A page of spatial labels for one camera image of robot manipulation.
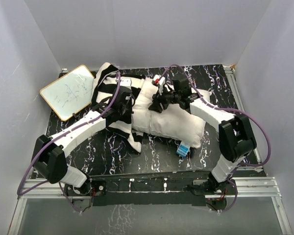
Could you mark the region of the white pillow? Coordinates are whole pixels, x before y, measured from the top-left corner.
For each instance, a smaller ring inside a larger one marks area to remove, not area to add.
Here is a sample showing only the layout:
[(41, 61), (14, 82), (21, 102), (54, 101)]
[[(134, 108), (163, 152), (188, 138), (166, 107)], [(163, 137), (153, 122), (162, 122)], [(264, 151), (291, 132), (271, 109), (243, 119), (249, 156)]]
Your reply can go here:
[(183, 141), (192, 148), (199, 148), (206, 122), (181, 109), (178, 104), (170, 104), (161, 113), (149, 110), (152, 95), (157, 92), (151, 81), (148, 77), (145, 79), (136, 98), (132, 128), (154, 136)]

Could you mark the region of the black white striped pillowcase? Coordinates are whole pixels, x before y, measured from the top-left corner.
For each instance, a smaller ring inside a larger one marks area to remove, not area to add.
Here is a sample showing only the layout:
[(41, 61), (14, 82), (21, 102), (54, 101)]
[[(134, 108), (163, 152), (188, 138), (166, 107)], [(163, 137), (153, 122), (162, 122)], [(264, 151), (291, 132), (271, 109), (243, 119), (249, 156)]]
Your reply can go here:
[(144, 75), (122, 74), (109, 62), (105, 62), (93, 81), (91, 106), (93, 111), (102, 113), (106, 129), (125, 138), (138, 153), (142, 150), (142, 135), (132, 131), (133, 106), (138, 98), (146, 77)]

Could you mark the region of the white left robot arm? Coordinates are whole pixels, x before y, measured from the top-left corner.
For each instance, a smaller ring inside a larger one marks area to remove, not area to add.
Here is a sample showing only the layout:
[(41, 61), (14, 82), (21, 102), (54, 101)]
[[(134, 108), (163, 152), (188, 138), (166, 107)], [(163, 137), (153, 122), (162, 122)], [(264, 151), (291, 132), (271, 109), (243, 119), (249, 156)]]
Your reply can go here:
[(66, 158), (86, 139), (117, 124), (130, 114), (132, 108), (132, 90), (120, 86), (113, 96), (96, 104), (88, 114), (69, 126), (69, 128), (51, 137), (40, 136), (35, 143), (33, 167), (51, 184), (64, 183), (74, 187), (80, 195), (91, 191), (90, 178), (82, 170), (70, 166)]

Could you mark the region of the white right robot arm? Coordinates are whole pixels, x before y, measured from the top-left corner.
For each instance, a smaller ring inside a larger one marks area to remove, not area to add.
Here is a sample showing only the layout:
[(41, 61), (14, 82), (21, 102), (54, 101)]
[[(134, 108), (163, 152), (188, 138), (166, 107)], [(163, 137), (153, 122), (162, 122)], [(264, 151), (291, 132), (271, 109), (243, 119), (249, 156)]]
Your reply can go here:
[(244, 114), (228, 113), (211, 104), (197, 89), (191, 88), (187, 78), (173, 80), (173, 88), (160, 75), (154, 76), (151, 83), (157, 92), (152, 96), (149, 110), (160, 113), (170, 104), (178, 104), (218, 131), (220, 158), (209, 173), (207, 182), (198, 188), (209, 189), (214, 194), (222, 193), (230, 174), (257, 147), (249, 118)]

